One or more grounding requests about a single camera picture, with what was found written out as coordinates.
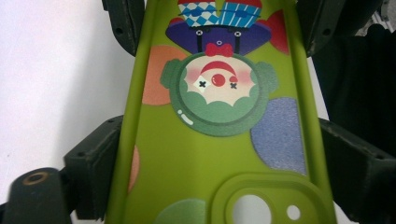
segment black fabric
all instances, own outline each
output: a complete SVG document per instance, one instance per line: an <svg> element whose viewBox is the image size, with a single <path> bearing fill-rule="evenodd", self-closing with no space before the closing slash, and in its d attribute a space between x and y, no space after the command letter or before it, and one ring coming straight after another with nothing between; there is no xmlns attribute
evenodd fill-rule
<svg viewBox="0 0 396 224"><path fill-rule="evenodd" d="M336 36L313 61L330 120L396 156L396 32Z"/></svg>

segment green phone case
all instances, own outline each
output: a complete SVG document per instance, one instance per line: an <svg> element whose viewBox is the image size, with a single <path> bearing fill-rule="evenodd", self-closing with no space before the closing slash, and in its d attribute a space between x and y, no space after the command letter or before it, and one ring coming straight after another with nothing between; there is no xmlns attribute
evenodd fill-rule
<svg viewBox="0 0 396 224"><path fill-rule="evenodd" d="M335 223L295 1L148 0L106 223L255 209Z"/></svg>

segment red bow tie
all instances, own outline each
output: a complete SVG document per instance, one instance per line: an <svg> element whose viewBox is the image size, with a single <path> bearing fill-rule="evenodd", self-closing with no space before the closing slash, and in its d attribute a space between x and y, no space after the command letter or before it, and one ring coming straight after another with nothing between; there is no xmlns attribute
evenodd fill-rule
<svg viewBox="0 0 396 224"><path fill-rule="evenodd" d="M209 43L206 45L205 54L209 57L222 55L229 58L233 56L233 46L231 44L224 44L218 47L213 43Z"/></svg>

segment white surface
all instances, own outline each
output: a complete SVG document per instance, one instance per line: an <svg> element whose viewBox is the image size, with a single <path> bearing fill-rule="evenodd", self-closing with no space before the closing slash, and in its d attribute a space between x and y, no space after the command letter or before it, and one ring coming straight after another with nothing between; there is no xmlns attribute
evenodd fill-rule
<svg viewBox="0 0 396 224"><path fill-rule="evenodd" d="M123 114L133 65L100 0L0 1L0 203L18 176L63 168L66 152Z"/></svg>

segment red nose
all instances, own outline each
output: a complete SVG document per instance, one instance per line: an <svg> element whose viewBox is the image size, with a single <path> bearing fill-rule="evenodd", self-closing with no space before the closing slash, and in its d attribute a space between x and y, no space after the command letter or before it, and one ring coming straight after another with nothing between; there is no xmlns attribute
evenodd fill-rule
<svg viewBox="0 0 396 224"><path fill-rule="evenodd" d="M213 83L213 85L215 85L217 87L221 87L225 83L225 77L221 74L215 74L212 77L212 83Z"/></svg>

